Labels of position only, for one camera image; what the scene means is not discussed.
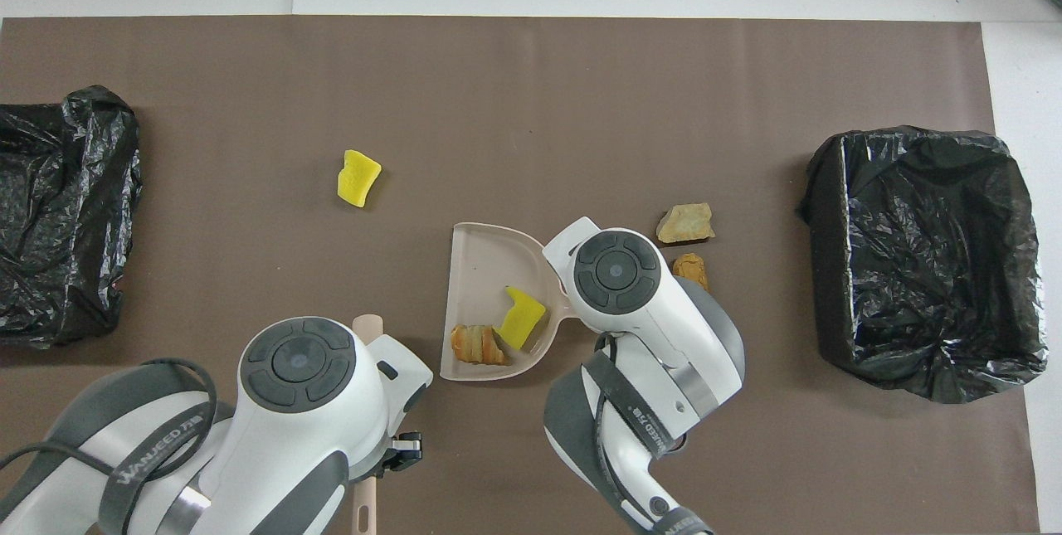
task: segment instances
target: food scrap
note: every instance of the food scrap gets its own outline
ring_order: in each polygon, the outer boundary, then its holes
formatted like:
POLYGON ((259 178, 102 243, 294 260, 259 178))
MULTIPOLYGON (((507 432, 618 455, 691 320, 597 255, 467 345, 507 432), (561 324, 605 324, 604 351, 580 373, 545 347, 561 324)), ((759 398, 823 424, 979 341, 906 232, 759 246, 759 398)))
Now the food scrap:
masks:
POLYGON ((541 301, 536 301, 531 294, 527 294, 516 287, 506 287, 506 293, 513 299, 513 307, 509 309, 509 313, 506 313, 506 320, 498 328, 498 335, 509 346, 519 350, 527 343, 531 330, 546 314, 546 307, 541 301))
POLYGON ((382 170, 378 161, 355 150, 343 153, 343 169, 339 173, 337 194, 352 206, 364 207, 365 195, 382 170))
POLYGON ((485 365, 508 365, 509 359, 494 342, 491 326, 458 324, 450 330, 450 348, 458 361, 482 362, 485 365))
POLYGON ((706 203, 673 206, 656 225, 656 238, 662 243, 702 241, 715 236, 712 229, 712 207, 706 203))
POLYGON ((704 260, 697 254, 686 254, 680 256, 671 265, 671 274, 698 282, 706 292, 708 290, 708 275, 704 271, 704 260))

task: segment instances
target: pink dustpan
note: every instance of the pink dustpan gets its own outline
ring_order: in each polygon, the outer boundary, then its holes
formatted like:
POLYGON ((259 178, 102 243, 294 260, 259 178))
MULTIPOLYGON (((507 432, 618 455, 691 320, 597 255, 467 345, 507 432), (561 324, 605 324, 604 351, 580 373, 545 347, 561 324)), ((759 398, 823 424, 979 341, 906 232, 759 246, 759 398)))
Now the pink dustpan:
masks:
POLYGON ((518 229, 462 222, 453 227, 450 286, 443 327, 443 358, 439 375, 455 381, 489 381, 518 376, 549 350, 562 320, 576 316, 561 281, 542 255, 542 243, 518 229), (520 350, 500 342, 509 365, 477 365, 458 361, 450 348, 456 324, 500 326, 512 307, 506 287, 516 287, 546 307, 520 350))

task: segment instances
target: gray button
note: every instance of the gray button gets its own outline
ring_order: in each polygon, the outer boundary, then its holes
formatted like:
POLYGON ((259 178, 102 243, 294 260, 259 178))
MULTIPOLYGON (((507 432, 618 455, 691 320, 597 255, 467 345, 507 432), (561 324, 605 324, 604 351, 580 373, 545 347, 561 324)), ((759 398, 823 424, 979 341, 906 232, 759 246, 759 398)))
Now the gray button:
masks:
POLYGON ((616 235, 614 232, 595 234, 594 237, 590 237, 588 241, 583 243, 582 247, 579 247, 577 259, 582 263, 593 263, 597 259, 597 256, 601 255, 601 252, 615 246, 616 235))
POLYGON ((630 236, 623 240, 623 248, 631 252, 638 258, 644 270, 656 270, 656 252, 654 247, 647 243, 641 237, 630 236))
POLYGON ((638 265, 626 252, 607 252, 597 262, 598 281, 609 290, 623 290, 638 277, 638 265))
POLYGON ((345 359, 332 359, 324 375, 306 386, 306 396, 310 399, 310 402, 316 402, 331 394, 336 386, 342 383, 343 378, 346 377, 346 369, 349 365, 345 359))
POLYGON ((646 305, 655 292, 656 282, 652 278, 643 277, 633 289, 616 297, 616 307, 623 311, 634 311, 646 305))
POLYGON ((664 514, 671 508, 668 506, 667 500, 658 496, 653 496, 652 499, 649 500, 649 510, 653 511, 654 515, 664 516, 664 514))
POLYGON ((321 335, 328 343, 328 348, 332 350, 340 350, 350 346, 350 334, 347 333, 345 328, 337 326, 330 321, 316 318, 303 321, 303 331, 308 334, 321 335))
POLYGON ((251 374, 247 377, 247 382, 251 384, 251 389, 255 391, 255 394, 273 404, 291 407, 295 403, 295 389, 276 383, 273 381, 273 378, 269 377, 269 373, 266 369, 251 374))
POLYGON ((272 328, 269 328, 264 332, 255 339, 255 343, 251 345, 251 350, 247 351, 247 361, 250 362, 262 362, 269 357, 269 349, 273 348, 273 345, 277 343, 285 335, 292 333, 292 328, 290 323, 277 324, 272 328))
POLYGON ((273 372, 286 382, 305 382, 321 372, 327 359, 325 347, 316 339, 296 335, 273 353, 273 372))
POLYGON ((604 307, 609 305, 609 293, 604 292, 601 287, 597 286, 594 281, 594 275, 589 272, 580 272, 576 276, 576 282, 579 287, 580 294, 595 304, 598 307, 604 307))

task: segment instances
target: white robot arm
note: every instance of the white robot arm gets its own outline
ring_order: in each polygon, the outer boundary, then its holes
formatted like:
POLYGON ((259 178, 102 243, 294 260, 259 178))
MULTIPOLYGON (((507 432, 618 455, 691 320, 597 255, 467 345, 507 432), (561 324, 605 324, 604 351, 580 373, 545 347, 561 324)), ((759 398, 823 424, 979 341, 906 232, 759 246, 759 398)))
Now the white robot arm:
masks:
POLYGON ((546 435, 568 467, 637 533, 712 533, 649 474, 649 463, 744 380, 732 321, 701 287, 674 278, 652 241, 580 219, 543 248, 572 309, 602 338, 553 382, 546 435))
POLYGON ((198 373, 152 362, 86 389, 0 500, 0 535, 319 534, 348 484, 421 458, 396 432, 432 376, 390 335, 273 324, 242 355, 235 411, 198 373))

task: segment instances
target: yellow sponge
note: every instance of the yellow sponge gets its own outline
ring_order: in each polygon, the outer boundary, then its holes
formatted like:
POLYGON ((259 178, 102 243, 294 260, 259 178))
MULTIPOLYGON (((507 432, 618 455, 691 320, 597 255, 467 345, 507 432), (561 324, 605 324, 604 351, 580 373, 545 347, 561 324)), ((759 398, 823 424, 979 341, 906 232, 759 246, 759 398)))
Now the yellow sponge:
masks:
POLYGON ((519 349, 527 342, 528 335, 531 335, 535 324, 546 314, 546 308, 541 301, 534 300, 531 294, 527 294, 516 287, 506 287, 506 292, 513 299, 513 307, 506 314, 501 327, 496 328, 496 330, 501 340, 506 341, 509 346, 519 349))
POLYGON ((381 166, 355 150, 343 153, 343 169, 339 173, 338 194, 352 206, 364 207, 365 195, 376 176, 380 176, 381 166))

